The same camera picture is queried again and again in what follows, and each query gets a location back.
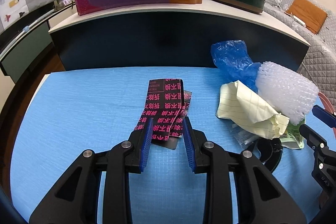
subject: yellow lined paper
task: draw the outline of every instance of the yellow lined paper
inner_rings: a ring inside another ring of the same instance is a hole
[[[216,116],[231,119],[246,131],[266,139],[280,137],[289,122],[288,117],[276,112],[240,81],[221,86]]]

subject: bubble wrap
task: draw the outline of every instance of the bubble wrap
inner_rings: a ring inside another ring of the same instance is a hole
[[[313,82],[273,62],[258,71],[258,95],[297,125],[313,107],[319,89]]]

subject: blue table cover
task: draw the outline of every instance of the blue table cover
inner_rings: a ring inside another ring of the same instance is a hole
[[[130,67],[52,73],[26,112],[12,155],[12,201],[26,220],[83,150],[110,150],[128,139],[142,113],[148,81],[159,78],[183,79],[184,88],[193,92],[188,113],[193,128],[228,151],[242,151],[233,136],[232,122],[215,116],[220,86],[227,82],[218,69]],[[312,113],[307,124],[336,149],[332,130]],[[308,220],[319,210],[321,192],[311,177],[313,163],[308,146],[302,150],[285,148],[274,172]],[[134,224],[202,223],[206,175],[191,172],[183,138],[176,150],[151,145],[145,171],[130,174],[129,180]],[[232,197],[237,223],[234,191]]]

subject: metal screw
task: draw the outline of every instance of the metal screw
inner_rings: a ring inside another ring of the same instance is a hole
[[[214,144],[213,142],[205,142],[205,143],[204,143],[204,146],[205,146],[206,148],[213,148],[213,147],[215,146],[215,144]]]
[[[129,142],[129,141],[124,141],[124,142],[121,143],[121,146],[123,148],[129,148],[129,147],[131,147],[131,145],[132,145],[132,143]]]
[[[90,158],[92,156],[92,151],[91,150],[85,150],[83,152],[83,156],[86,158]]]
[[[245,151],[243,151],[243,156],[245,158],[250,158],[250,157],[252,157],[252,152],[249,151],[249,150],[245,150]]]

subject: gray quilted blanket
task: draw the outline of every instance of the gray quilted blanket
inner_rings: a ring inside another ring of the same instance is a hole
[[[298,73],[312,80],[336,108],[336,16],[316,1],[309,0],[328,14],[318,34],[313,34],[283,12],[293,1],[266,0],[264,11],[285,23],[310,44]]]

